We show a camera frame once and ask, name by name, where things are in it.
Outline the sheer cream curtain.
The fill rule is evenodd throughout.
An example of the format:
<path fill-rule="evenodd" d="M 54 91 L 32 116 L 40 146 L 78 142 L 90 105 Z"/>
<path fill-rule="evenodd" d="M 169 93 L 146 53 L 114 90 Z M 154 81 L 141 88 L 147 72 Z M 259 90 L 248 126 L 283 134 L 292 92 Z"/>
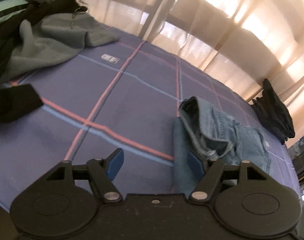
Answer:
<path fill-rule="evenodd" d="M 251 100 L 269 79 L 304 131 L 304 0 L 83 0 Z"/>

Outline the stack of black folded clothes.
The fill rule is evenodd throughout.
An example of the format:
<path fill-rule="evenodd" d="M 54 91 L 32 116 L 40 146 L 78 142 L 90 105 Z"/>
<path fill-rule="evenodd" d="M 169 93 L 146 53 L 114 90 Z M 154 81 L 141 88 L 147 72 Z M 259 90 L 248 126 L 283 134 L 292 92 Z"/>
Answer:
<path fill-rule="evenodd" d="M 251 108 L 262 126 L 284 145 L 288 139 L 292 139 L 296 135 L 292 117 L 275 93 L 269 80 L 264 79 L 262 84 L 262 96 L 252 99 Z"/>

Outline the blue denim jeans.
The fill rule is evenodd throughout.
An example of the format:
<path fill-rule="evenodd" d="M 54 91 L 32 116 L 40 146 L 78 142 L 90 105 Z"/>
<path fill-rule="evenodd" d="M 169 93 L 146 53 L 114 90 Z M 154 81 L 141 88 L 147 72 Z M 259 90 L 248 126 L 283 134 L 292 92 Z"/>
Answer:
<path fill-rule="evenodd" d="M 188 165 L 188 154 L 200 161 L 221 159 L 227 165 L 248 160 L 272 175 L 272 160 L 261 129 L 242 125 L 210 102 L 191 96 L 174 120 L 174 191 L 189 195 L 199 179 Z"/>

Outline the grey fleece blanket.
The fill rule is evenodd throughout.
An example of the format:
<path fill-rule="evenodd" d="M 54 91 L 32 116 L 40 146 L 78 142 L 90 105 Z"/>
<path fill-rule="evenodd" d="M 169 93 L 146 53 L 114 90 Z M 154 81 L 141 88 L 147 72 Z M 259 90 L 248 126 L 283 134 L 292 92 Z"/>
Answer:
<path fill-rule="evenodd" d="M 19 44 L 10 52 L 0 84 L 32 70 L 69 61 L 86 47 L 118 40 L 116 33 L 105 29 L 88 13 L 53 14 L 35 26 L 24 20 L 19 27 Z"/>

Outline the purple plaid bed sheet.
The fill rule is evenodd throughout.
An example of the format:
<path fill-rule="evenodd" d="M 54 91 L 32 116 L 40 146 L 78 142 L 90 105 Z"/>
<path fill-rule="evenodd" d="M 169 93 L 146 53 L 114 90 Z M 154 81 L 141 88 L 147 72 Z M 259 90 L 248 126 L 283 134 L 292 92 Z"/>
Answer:
<path fill-rule="evenodd" d="M 123 193 L 173 191 L 173 124 L 182 100 L 198 96 L 243 125 L 260 128 L 250 105 L 216 79 L 135 35 L 86 48 L 63 64 L 11 80 L 44 105 L 0 125 L 0 207 L 62 160 L 84 164 L 124 151 L 114 181 Z"/>

